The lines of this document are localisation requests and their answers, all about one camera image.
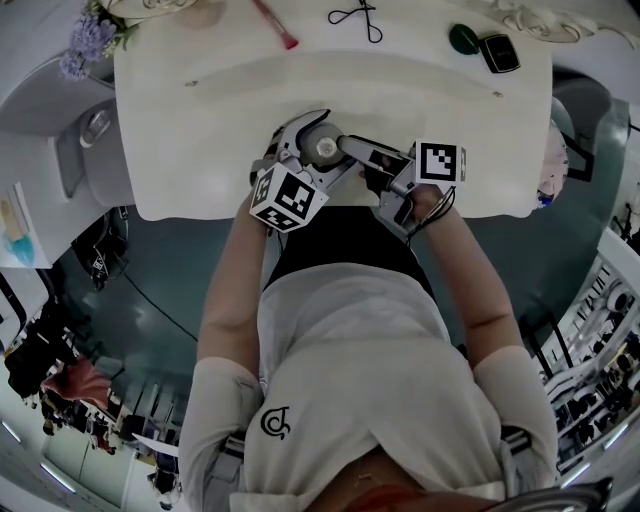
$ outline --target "black strap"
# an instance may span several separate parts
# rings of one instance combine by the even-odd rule
[[[529,432],[521,428],[503,425],[500,437],[509,445],[511,454],[514,456],[531,448],[531,436]]]
[[[564,141],[567,144],[567,146],[572,151],[577,153],[578,156],[583,158],[585,162],[584,170],[570,167],[569,172],[567,172],[567,177],[573,178],[575,180],[580,180],[580,181],[591,181],[591,177],[593,175],[593,162],[595,159],[594,155],[589,153],[587,150],[581,148],[578,145],[578,143],[574,139],[569,137],[566,133],[564,132],[561,132],[561,133],[562,133],[562,137],[564,137]]]
[[[222,448],[222,453],[229,454],[232,457],[236,457],[241,461],[244,461],[245,435],[245,432],[236,432],[227,437],[227,440],[224,443],[224,448]]]

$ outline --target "black scissors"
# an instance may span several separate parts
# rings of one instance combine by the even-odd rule
[[[376,8],[367,3],[367,0],[358,0],[360,3],[360,7],[358,9],[354,9],[353,11],[331,11],[327,19],[329,23],[332,25],[337,25],[338,23],[342,23],[349,16],[356,12],[364,11],[364,16],[367,19],[367,36],[369,37],[370,43],[379,43],[382,41],[382,30],[380,30],[375,25],[371,24],[371,20],[369,19],[369,11],[375,11]]]

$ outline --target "chair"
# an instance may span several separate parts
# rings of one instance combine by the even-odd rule
[[[547,379],[551,379],[553,377],[553,372],[551,371],[551,367],[549,366],[546,357],[542,353],[542,348],[540,346],[540,343],[538,343],[538,339],[536,337],[536,333],[548,325],[551,326],[554,333],[556,334],[556,337],[558,338],[558,342],[560,343],[560,348],[562,349],[562,353],[565,357],[567,366],[569,368],[573,368],[573,361],[571,360],[571,356],[569,355],[569,351],[567,350],[567,345],[564,341],[562,333],[560,332],[560,328],[558,327],[558,322],[556,321],[551,311],[547,310],[542,320],[535,325],[530,325],[528,319],[524,315],[520,317],[520,321],[518,322],[518,327],[520,328],[520,335],[522,336],[522,339],[529,342],[529,346],[532,348],[534,354],[538,358],[538,361],[540,361],[540,365],[542,366]]]
[[[102,206],[134,204],[114,87],[92,77],[67,81],[59,60],[55,57],[32,71],[0,105],[0,131],[51,140],[67,198],[73,198],[86,178]],[[83,148],[80,136],[99,112],[110,118],[110,126],[91,147]]]
[[[611,94],[589,77],[554,70],[553,98],[552,118],[562,132],[569,154],[567,177],[591,181],[596,134],[613,104]]]

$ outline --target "white table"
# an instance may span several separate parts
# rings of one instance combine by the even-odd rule
[[[124,149],[144,218],[233,217],[271,133],[317,108],[331,108],[345,133],[399,149],[421,138],[464,145],[462,214],[529,215],[549,124],[548,44],[510,34],[522,67],[493,75],[481,56],[456,53],[447,33],[454,23],[479,34],[503,27],[450,4],[377,2],[377,45],[363,18],[327,23],[330,10],[355,1],[270,4],[300,39],[294,50],[284,51],[251,2],[234,0],[206,29],[186,28],[185,11],[147,21],[116,55]],[[377,198],[355,177],[331,202]]]

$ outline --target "black logo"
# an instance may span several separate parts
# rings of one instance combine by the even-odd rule
[[[265,434],[272,437],[279,437],[282,441],[284,436],[291,432],[291,427],[284,419],[287,409],[288,407],[269,409],[262,415],[260,427],[262,427]]]

